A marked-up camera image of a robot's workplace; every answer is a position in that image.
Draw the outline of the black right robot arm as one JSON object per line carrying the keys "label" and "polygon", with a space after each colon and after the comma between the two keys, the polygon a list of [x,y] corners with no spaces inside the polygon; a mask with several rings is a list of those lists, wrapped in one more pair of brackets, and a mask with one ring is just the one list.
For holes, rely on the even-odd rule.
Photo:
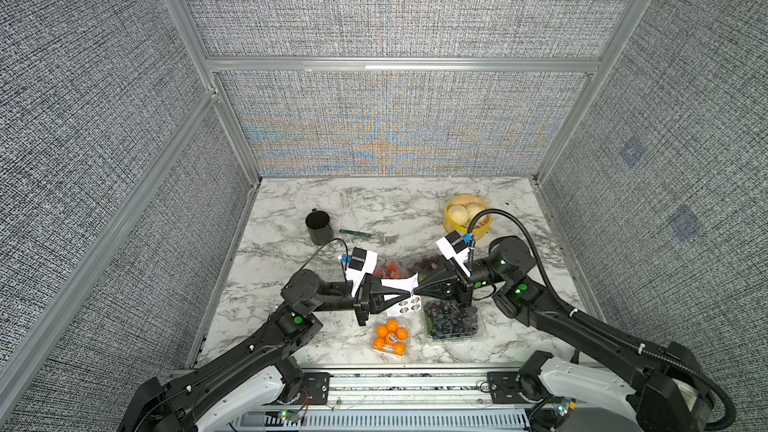
{"label": "black right robot arm", "polygon": [[559,338],[602,366],[594,370],[536,351],[518,370],[526,399],[573,398],[628,418],[644,431],[715,431],[734,423],[733,401],[705,376],[689,349],[641,340],[556,298],[529,277],[536,261],[520,238],[496,239],[487,257],[473,261],[457,234],[439,244],[449,255],[418,281],[415,294],[466,306],[475,290],[493,286],[492,299],[506,317]]}

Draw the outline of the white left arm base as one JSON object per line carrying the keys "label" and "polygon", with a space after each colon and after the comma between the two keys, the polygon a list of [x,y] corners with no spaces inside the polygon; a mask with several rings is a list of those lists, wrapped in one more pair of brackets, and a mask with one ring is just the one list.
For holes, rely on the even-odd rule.
{"label": "white left arm base", "polygon": [[251,406],[293,399],[301,388],[304,373],[292,357],[276,360],[249,356],[224,357],[201,367],[206,377],[194,400],[197,431],[214,431],[243,414]]}

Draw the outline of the white fruit sticker sheet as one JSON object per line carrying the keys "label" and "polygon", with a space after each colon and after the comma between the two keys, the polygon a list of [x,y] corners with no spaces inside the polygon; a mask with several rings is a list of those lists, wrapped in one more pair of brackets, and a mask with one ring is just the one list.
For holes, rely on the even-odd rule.
{"label": "white fruit sticker sheet", "polygon": [[382,285],[396,290],[384,296],[386,302],[393,301],[385,311],[388,318],[411,316],[421,310],[421,297],[414,292],[418,286],[416,275],[404,279],[383,279]]}

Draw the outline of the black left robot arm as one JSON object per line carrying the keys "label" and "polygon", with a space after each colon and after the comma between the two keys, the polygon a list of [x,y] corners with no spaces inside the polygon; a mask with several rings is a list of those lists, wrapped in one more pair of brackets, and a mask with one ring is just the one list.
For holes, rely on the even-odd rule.
{"label": "black left robot arm", "polygon": [[303,385],[294,353],[321,330],[318,313],[354,312],[359,324],[411,297],[414,287],[386,286],[372,274],[327,282],[309,269],[294,273],[281,303],[241,343],[208,364],[161,384],[153,377],[134,393],[121,431],[214,431],[251,405],[289,401]]}

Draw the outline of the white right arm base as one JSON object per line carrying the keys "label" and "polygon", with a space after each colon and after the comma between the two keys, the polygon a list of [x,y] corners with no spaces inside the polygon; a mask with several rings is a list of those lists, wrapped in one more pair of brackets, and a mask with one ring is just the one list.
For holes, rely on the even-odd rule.
{"label": "white right arm base", "polygon": [[519,387],[533,401],[563,397],[610,411],[637,423],[628,401],[635,390],[607,369],[574,364],[546,351],[535,351],[518,370]]}

